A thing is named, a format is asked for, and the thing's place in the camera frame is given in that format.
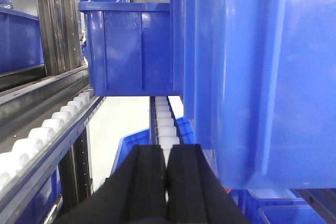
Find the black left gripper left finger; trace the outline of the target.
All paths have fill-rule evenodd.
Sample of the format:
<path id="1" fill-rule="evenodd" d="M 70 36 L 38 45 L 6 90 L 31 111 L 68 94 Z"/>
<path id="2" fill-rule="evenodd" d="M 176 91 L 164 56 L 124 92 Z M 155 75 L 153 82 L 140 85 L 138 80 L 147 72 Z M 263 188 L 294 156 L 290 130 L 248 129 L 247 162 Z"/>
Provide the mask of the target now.
<path id="1" fill-rule="evenodd" d="M 166 170 L 158 145 L 136 145 L 88 199 L 55 223 L 167 223 Z"/>

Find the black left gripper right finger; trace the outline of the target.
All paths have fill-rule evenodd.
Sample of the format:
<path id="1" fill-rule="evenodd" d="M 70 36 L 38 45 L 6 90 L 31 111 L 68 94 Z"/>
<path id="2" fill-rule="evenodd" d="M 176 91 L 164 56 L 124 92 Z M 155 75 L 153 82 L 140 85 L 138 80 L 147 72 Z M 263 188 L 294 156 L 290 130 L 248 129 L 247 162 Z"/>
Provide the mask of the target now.
<path id="1" fill-rule="evenodd" d="M 171 223 L 249 223 L 210 168 L 201 146 L 174 145 L 167 166 Z"/>

